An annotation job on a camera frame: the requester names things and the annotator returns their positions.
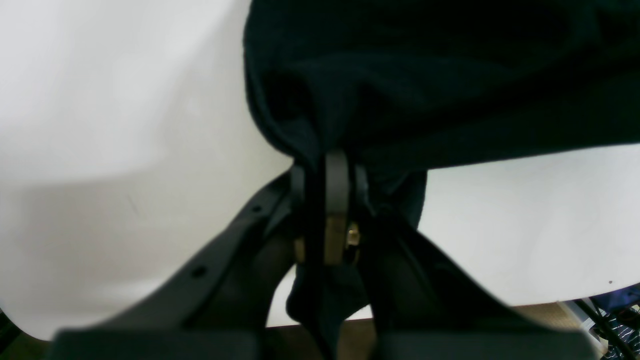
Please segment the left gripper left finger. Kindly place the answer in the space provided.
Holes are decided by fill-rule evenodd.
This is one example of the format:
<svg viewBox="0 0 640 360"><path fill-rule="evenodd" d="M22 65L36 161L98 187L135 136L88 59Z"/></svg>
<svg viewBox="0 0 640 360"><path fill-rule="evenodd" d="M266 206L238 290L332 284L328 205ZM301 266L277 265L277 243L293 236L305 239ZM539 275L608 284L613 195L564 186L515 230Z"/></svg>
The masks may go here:
<svg viewBox="0 0 640 360"><path fill-rule="evenodd" d="M260 360L275 290L296 260L305 173L260 189L169 280L97 325L59 332L50 360Z"/></svg>

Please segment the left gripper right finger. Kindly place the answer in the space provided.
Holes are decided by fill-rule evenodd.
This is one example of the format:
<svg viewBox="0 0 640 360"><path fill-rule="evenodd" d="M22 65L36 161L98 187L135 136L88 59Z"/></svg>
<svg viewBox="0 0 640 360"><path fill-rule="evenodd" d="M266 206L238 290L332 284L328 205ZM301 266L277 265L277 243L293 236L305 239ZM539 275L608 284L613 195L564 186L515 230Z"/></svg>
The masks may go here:
<svg viewBox="0 0 640 360"><path fill-rule="evenodd" d="M354 265L374 315L373 360L594 360L579 330L540 325L486 292L343 151L324 159L324 265Z"/></svg>

